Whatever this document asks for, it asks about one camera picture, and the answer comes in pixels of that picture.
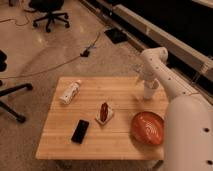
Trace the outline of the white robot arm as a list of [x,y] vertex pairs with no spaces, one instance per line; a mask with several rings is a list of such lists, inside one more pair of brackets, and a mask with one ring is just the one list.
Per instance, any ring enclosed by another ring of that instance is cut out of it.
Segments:
[[169,104],[165,113],[164,171],[213,171],[213,105],[166,66],[165,47],[140,54],[144,83],[157,79]]

